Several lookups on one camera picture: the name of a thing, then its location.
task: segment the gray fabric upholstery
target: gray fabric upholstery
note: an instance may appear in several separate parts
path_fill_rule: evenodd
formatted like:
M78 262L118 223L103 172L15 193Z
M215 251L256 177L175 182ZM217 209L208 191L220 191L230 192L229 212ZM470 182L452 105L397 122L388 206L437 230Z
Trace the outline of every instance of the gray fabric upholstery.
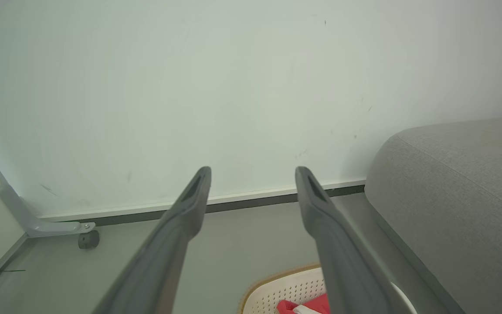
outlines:
M502 119L394 135L365 194L467 314L502 314Z

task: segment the caster wheel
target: caster wheel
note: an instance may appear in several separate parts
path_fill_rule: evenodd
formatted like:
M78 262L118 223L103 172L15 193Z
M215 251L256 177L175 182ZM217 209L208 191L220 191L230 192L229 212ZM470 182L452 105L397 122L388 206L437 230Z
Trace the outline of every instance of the caster wheel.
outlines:
M98 246L98 243L100 243L100 234L96 230L78 235L78 248L80 249L93 249Z

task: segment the gray floor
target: gray floor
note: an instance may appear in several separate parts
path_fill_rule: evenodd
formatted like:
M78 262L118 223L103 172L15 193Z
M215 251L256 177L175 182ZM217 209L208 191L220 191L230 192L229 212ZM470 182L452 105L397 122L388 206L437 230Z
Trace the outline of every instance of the gray floor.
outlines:
M446 313L371 219L364 194L333 201L419 313ZM99 227L100 244L89 251L78 249L76 236L28 241L7 267L25 271L0 276L0 314L89 314L157 223ZM187 249L174 313L235 313L253 282L318 260L297 203L206 214Z

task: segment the baseboard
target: baseboard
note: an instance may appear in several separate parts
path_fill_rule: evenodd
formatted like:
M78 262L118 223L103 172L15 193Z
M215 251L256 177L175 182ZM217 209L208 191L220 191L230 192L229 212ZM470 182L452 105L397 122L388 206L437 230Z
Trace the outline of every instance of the baseboard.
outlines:
M325 190L331 190L338 188L356 187L358 185L364 185L364 184L365 180L356 180L356 181L346 181L340 183L327 183L327 184L322 184L322 186ZM296 188L290 187L290 188L279 188L279 189L270 189L262 191L251 191L247 193L239 193L231 195L213 196L209 197L208 205L231 203L234 201L247 201L250 199L258 199L258 198L269 198L281 195L292 195L295 193L297 193ZM58 215L42 215L39 216L39 218L48 221L86 220L86 219L94 219L102 217L113 217L113 216L132 215L139 213L166 211L171 207L171 205L173 205L173 201L169 201L167 203L138 205L131 207L119 207L112 209L98 209L94 211L85 211L85 212L63 213Z

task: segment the laundry basket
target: laundry basket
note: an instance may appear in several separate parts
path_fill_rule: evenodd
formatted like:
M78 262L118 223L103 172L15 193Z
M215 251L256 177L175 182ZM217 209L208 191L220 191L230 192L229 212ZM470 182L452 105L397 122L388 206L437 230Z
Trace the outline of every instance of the laundry basket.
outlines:
M278 314L282 300L304 304L325 293L321 265L302 266L255 282L241 298L237 314Z

